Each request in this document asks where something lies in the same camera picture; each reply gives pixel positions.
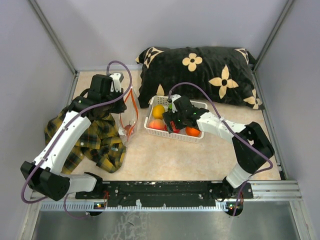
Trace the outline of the red apple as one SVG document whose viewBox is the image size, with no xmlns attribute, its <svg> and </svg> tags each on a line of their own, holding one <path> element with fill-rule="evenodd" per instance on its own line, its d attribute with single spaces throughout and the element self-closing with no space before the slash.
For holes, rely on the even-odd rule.
<svg viewBox="0 0 320 240">
<path fill-rule="evenodd" d="M 175 134 L 179 134 L 179 133 L 180 133 L 180 130 L 177 129 L 174 124 L 173 124 L 171 127 L 172 127 L 172 130 L 173 130 L 173 132 L 174 132 Z M 164 130 L 167 131 L 167 132 L 169 131 L 169 130 L 168 130 L 168 127 L 167 127 L 166 125 L 164 126 Z"/>
</svg>

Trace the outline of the white perforated plastic basket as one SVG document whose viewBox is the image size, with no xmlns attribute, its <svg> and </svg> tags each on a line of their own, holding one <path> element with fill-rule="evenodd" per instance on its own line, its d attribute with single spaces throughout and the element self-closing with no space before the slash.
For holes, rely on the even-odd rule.
<svg viewBox="0 0 320 240">
<path fill-rule="evenodd" d="M 144 120 L 144 128 L 148 134 L 155 135 L 158 137 L 165 137 L 169 139 L 176 139 L 176 140 L 190 142 L 190 143 L 199 143 L 200 140 L 203 139 L 203 137 L 205 136 L 204 132 L 201 132 L 199 136 L 191 136 L 191 135 L 187 135 L 186 130 L 184 128 L 180 130 L 179 133 L 168 133 L 165 130 L 150 128 L 149 124 L 153 120 L 155 120 L 155 118 L 152 115 L 152 111 L 153 111 L 153 108 L 157 105 L 162 105 L 164 109 L 167 111 L 168 106 L 170 105 L 170 103 L 168 102 L 168 97 L 155 95 L 151 98 L 149 102 L 148 111 Z"/>
</svg>

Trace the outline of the clear zip bag orange zipper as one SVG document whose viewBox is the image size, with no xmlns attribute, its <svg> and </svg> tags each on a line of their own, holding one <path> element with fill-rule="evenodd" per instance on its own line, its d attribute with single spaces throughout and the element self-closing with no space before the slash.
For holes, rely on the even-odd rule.
<svg viewBox="0 0 320 240">
<path fill-rule="evenodd" d="M 137 123 L 139 120 L 140 104 L 133 86 L 130 87 L 128 94 L 125 96 L 124 103 L 127 109 L 125 112 L 119 114 L 118 134 L 122 143 L 127 147 L 137 133 Z M 127 136 L 124 127 L 129 123 L 134 127 L 134 132 L 132 135 Z"/>
</svg>

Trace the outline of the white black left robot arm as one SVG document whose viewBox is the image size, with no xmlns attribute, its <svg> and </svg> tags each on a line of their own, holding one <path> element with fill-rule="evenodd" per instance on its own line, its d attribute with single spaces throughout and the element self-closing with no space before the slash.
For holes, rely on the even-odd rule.
<svg viewBox="0 0 320 240">
<path fill-rule="evenodd" d="M 102 179 L 92 173 L 64 174 L 63 166 L 81 135 L 90 127 L 96 114 L 123 113 L 127 107 L 122 88 L 122 73 L 96 74 L 90 87 L 66 108 L 65 117 L 44 150 L 31 162 L 24 161 L 20 171 L 25 179 L 20 197 L 24 203 L 25 189 L 30 188 L 54 201 L 68 194 L 87 192 L 97 199 L 103 195 Z"/>
</svg>

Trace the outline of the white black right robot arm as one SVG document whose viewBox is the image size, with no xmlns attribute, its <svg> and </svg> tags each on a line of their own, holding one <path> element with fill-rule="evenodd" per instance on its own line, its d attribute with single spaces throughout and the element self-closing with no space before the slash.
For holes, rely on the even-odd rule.
<svg viewBox="0 0 320 240">
<path fill-rule="evenodd" d="M 186 96 L 170 98 L 171 109 L 162 114 L 167 131 L 187 127 L 218 136 L 233 145 L 237 163 L 223 179 L 223 192 L 235 198 L 241 185 L 255 174 L 275 151 L 262 127 L 256 123 L 235 123 L 218 117 L 208 109 L 194 106 Z"/>
</svg>

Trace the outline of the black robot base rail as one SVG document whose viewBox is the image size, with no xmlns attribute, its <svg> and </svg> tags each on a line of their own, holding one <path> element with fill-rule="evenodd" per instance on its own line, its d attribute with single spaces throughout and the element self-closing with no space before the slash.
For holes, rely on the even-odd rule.
<svg viewBox="0 0 320 240">
<path fill-rule="evenodd" d="M 78 200 L 105 200 L 108 207 L 214 207 L 216 200 L 235 199 L 239 188 L 224 181 L 100 181 Z"/>
</svg>

